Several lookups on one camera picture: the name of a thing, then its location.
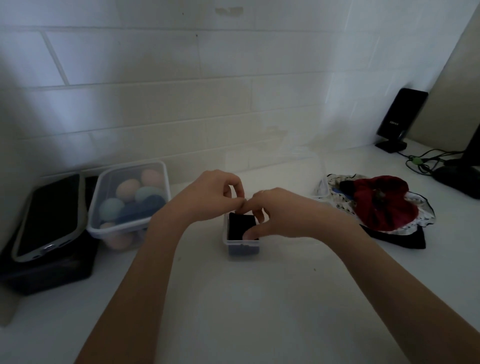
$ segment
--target patterned fabric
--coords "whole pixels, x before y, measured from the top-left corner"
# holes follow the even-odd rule
[[[354,180],[359,180],[361,178],[369,178],[367,176],[363,176],[361,174],[355,174],[353,176],[344,176],[344,175],[336,175],[336,174],[330,174],[328,175],[328,189],[330,190],[330,196],[329,199],[330,203],[335,206],[336,208],[339,208],[341,210],[344,210],[348,212],[350,215],[355,216],[359,222],[360,225],[364,224],[362,221],[357,217],[355,214],[355,211],[353,207],[355,206],[355,201],[347,199],[343,194],[337,193],[333,191],[333,189],[340,189],[340,182],[342,181],[354,181]],[[435,223],[435,212],[433,211],[432,207],[428,203],[428,200],[419,195],[415,194],[413,192],[407,192],[405,195],[405,199],[413,204],[415,204],[418,209],[419,209],[419,215],[415,220],[413,220],[411,223],[393,231],[381,231],[385,234],[393,234],[393,235],[411,235],[414,232],[417,231],[418,226],[426,227],[428,225],[432,225]]]

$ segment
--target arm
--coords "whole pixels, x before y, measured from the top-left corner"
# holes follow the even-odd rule
[[[262,209],[270,219],[264,222]],[[283,189],[256,193],[238,213],[261,224],[244,239],[312,237],[343,261],[377,314],[413,363],[480,361],[480,334],[380,248],[343,211]]]
[[[233,185],[237,198],[232,198]],[[76,363],[152,363],[177,244],[187,227],[239,208],[240,178],[204,172],[152,216],[145,243],[90,333]]]

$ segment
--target red fabric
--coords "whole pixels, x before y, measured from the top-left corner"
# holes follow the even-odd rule
[[[393,176],[354,181],[355,213],[370,229],[393,231],[415,220],[419,209],[405,200],[408,184]]]

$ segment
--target black storage box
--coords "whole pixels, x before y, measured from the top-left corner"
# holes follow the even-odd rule
[[[85,179],[85,202],[90,207],[97,177]],[[62,248],[31,262],[17,263],[11,251],[19,228],[0,254],[0,281],[13,291],[29,295],[88,278],[98,243],[86,230]]]

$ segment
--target hand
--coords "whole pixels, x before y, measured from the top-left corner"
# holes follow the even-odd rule
[[[237,194],[236,198],[232,198],[231,185]],[[167,206],[174,213],[183,214],[191,224],[234,211],[244,202],[245,192],[237,175],[221,170],[207,170],[175,196]]]
[[[270,218],[267,222],[264,222],[262,209]],[[345,212],[283,188],[257,192],[236,212],[248,211],[253,212],[260,224],[247,230],[244,240],[282,235],[312,237],[326,242],[344,231],[363,232],[358,222]]]

